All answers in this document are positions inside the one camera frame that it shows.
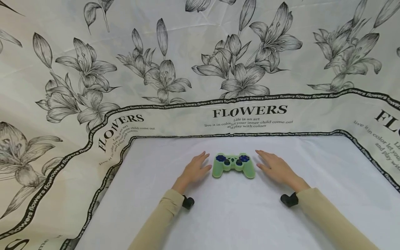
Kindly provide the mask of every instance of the beige sleeve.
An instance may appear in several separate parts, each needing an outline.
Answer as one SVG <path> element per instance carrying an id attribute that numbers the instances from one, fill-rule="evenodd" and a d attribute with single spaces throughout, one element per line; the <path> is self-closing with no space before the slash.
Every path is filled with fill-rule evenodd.
<path id="1" fill-rule="evenodd" d="M 300 207 L 340 250 L 379 250 L 317 189 L 297 194 Z"/>
<path id="2" fill-rule="evenodd" d="M 168 226 L 182 207 L 184 197 L 173 189 L 168 190 L 144 223 L 128 250 L 159 250 Z"/>

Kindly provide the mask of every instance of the hand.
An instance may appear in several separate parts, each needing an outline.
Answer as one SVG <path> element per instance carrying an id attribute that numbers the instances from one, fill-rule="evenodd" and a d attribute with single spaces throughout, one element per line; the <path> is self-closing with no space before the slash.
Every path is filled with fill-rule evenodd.
<path id="1" fill-rule="evenodd" d="M 288 185 L 296 193 L 310 188 L 302 178 L 293 172 L 290 166 L 282 158 L 262 150 L 256 150 L 256 152 L 269 165 L 269 167 L 267 167 L 263 164 L 257 164 L 257 167 L 259 167 L 268 177 L 276 182 Z"/>
<path id="2" fill-rule="evenodd" d="M 201 154 L 193 157 L 192 161 L 185 167 L 181 176 L 178 177 L 172 189 L 176 190 L 183 195 L 187 186 L 192 182 L 201 180 L 208 171 L 211 169 L 211 165 L 207 165 L 202 168 L 204 161 L 210 154 L 202 152 Z"/>

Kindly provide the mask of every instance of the green game controller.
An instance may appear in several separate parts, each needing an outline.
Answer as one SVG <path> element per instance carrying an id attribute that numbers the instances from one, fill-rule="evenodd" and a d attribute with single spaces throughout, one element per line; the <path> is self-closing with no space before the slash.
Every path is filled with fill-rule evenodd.
<path id="1" fill-rule="evenodd" d="M 224 171 L 229 171 L 231 169 L 243 171 L 244 175 L 249 179 L 252 179 L 256 176 L 253 162 L 247 154 L 241 153 L 238 156 L 217 154 L 217 156 L 214 158 L 212 176 L 219 178 Z"/>

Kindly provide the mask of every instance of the left hand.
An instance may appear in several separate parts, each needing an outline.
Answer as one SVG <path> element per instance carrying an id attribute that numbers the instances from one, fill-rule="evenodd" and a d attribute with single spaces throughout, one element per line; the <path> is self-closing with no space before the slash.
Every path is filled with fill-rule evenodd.
<path id="1" fill-rule="evenodd" d="M 204 161 L 209 157 L 209 155 L 210 154 L 206 154 L 204 151 L 193 157 L 192 161 L 189 162 L 183 170 L 182 175 L 176 180 L 172 189 L 183 194 L 190 183 L 201 180 L 212 167 L 211 165 L 207 165 L 202 168 Z"/>

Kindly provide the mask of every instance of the black wristband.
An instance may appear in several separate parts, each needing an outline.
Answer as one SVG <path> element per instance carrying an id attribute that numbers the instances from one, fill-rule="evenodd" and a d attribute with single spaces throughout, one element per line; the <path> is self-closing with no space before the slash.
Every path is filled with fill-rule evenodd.
<path id="1" fill-rule="evenodd" d="M 280 197 L 280 201 L 285 204 L 288 208 L 291 208 L 297 204 L 299 204 L 299 199 L 297 198 L 296 193 L 293 193 L 291 196 L 284 194 Z"/>
<path id="2" fill-rule="evenodd" d="M 183 197 L 185 199 L 183 200 L 182 206 L 189 210 L 194 205 L 194 199 L 191 197 L 187 198 L 185 195 Z"/>

